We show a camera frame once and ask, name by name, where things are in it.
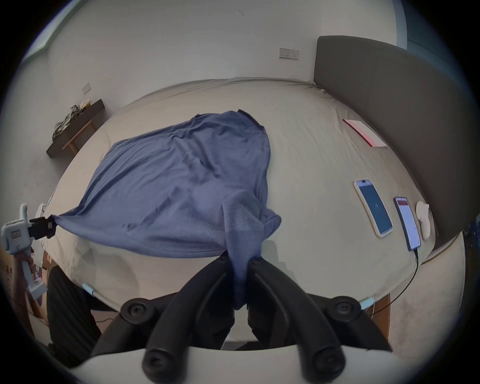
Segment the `pink notebook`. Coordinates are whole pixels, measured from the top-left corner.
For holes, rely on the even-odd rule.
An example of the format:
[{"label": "pink notebook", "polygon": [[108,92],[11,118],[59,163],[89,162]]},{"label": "pink notebook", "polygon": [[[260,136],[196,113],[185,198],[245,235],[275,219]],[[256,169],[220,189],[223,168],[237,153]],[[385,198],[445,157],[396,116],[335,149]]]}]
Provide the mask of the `pink notebook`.
[{"label": "pink notebook", "polygon": [[387,144],[377,136],[369,127],[358,120],[343,119],[350,127],[357,131],[357,133],[368,143],[370,147],[387,148]]}]

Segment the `bed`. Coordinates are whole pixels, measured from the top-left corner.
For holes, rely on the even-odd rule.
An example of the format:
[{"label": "bed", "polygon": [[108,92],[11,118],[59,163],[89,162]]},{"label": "bed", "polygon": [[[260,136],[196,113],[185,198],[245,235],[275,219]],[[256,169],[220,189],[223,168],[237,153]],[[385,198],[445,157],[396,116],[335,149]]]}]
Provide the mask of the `bed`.
[{"label": "bed", "polygon": [[[424,197],[392,148],[371,148],[342,119],[366,121],[310,83],[208,80],[147,95],[111,116],[81,148],[45,215],[77,206],[96,167],[118,140],[199,113],[238,109],[263,125],[270,140],[268,207],[282,217],[282,224],[263,243],[265,259],[306,292],[326,297],[376,300],[411,276],[415,257],[407,249],[393,198],[407,197],[413,205]],[[390,214],[394,229],[384,238],[375,235],[353,187],[359,178],[373,181]],[[431,216],[430,222],[434,234]],[[434,244],[434,235],[422,241],[420,263]],[[42,245],[71,280],[87,284],[116,310],[131,298],[178,291],[212,260],[139,255],[86,241],[62,228]]]}]

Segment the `human hand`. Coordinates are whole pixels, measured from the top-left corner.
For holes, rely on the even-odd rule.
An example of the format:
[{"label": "human hand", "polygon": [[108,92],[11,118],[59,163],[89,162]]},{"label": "human hand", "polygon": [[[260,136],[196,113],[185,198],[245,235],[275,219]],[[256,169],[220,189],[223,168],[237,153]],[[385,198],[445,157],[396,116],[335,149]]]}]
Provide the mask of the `human hand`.
[{"label": "human hand", "polygon": [[21,288],[25,290],[27,288],[27,281],[25,280],[22,262],[27,262],[30,266],[30,271],[32,274],[35,272],[35,267],[33,265],[32,256],[27,255],[25,252],[18,252],[13,255],[13,267],[12,267],[12,286],[16,288]]}]

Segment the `blue towel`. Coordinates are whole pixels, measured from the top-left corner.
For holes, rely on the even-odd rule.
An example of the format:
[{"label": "blue towel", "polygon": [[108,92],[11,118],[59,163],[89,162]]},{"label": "blue towel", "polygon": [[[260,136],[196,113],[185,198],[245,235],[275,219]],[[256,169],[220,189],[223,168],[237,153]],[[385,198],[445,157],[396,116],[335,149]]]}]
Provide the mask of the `blue towel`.
[{"label": "blue towel", "polygon": [[270,144],[246,112],[197,115],[115,143],[78,207],[56,223],[111,247],[158,257],[228,251],[235,306],[250,259],[280,225],[266,207]]}]

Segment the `wall socket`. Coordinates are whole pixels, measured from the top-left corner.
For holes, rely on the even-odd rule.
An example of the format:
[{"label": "wall socket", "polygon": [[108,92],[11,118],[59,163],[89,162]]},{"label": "wall socket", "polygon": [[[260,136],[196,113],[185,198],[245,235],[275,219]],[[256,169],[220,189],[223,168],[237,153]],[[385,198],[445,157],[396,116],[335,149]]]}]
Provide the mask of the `wall socket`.
[{"label": "wall socket", "polygon": [[299,52],[294,49],[280,48],[280,55],[278,57],[280,57],[281,59],[298,60]]},{"label": "wall socket", "polygon": [[91,89],[90,88],[90,83],[87,83],[87,85],[82,88],[82,92],[85,95],[88,91],[90,91],[90,89]]}]

